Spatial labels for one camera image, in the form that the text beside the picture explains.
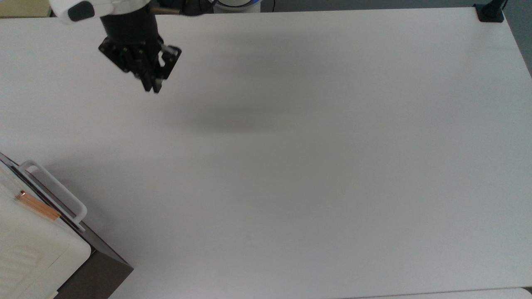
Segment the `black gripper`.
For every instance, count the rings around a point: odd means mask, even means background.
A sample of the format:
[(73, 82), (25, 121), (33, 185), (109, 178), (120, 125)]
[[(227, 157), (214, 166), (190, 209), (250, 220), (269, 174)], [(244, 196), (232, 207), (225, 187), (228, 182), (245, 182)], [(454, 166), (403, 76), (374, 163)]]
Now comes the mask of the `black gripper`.
[(182, 51), (163, 44), (151, 9), (142, 7), (123, 15), (106, 15), (100, 20), (107, 35), (99, 46), (100, 52), (122, 72), (139, 79), (146, 92), (153, 89), (159, 93)]

